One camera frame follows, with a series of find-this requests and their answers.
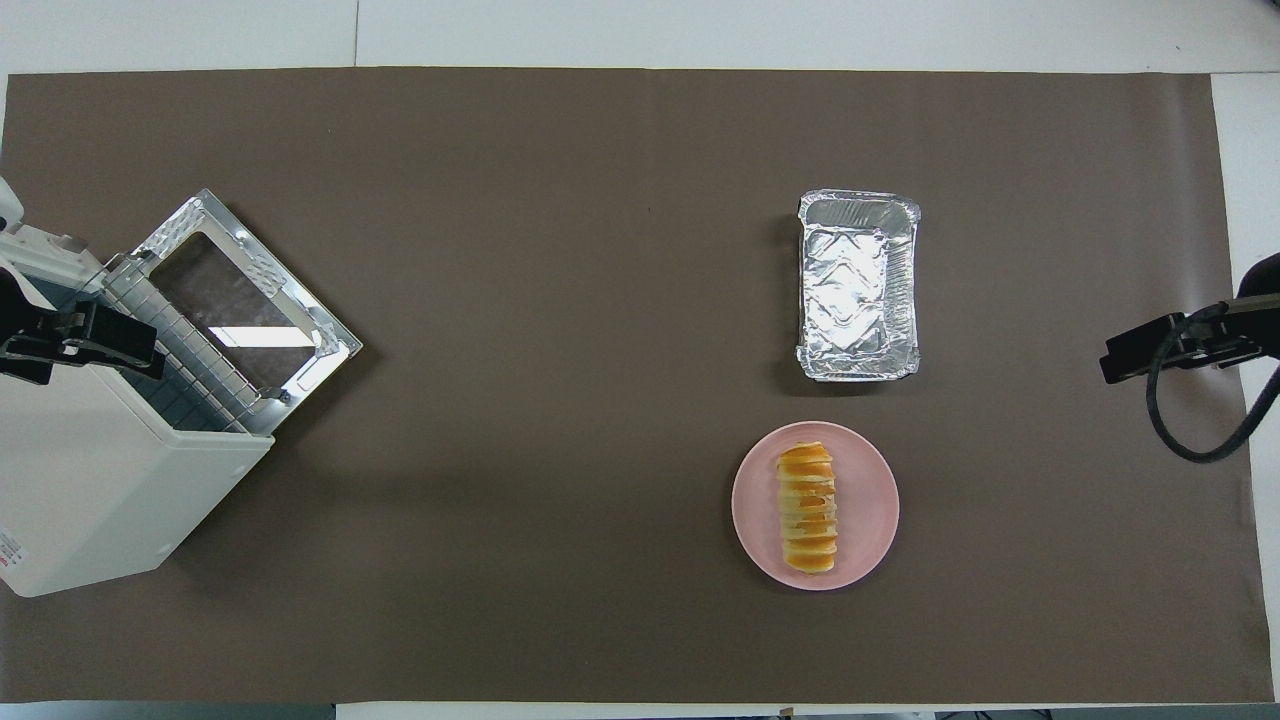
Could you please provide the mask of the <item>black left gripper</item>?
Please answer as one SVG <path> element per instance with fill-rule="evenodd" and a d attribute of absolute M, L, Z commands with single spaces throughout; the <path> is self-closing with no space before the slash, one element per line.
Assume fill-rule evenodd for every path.
<path fill-rule="evenodd" d="M 40 307 L 8 270 L 1 270 L 1 373 L 35 386 L 50 383 L 51 354 L 152 380 L 166 366 L 155 327 L 96 301 L 78 301 L 68 313 Z"/>

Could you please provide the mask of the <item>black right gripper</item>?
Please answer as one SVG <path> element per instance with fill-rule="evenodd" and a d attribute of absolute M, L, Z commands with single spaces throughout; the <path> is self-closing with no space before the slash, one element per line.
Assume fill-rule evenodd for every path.
<path fill-rule="evenodd" d="M 1228 302 L 1222 328 L 1229 334 L 1197 336 L 1190 369 L 1226 369 L 1262 357 L 1261 346 L 1279 346 L 1279 254 L 1256 263 Z M 1100 370 L 1106 384 L 1149 373 L 1156 350 L 1187 319 L 1185 313 L 1157 316 L 1105 341 Z"/>

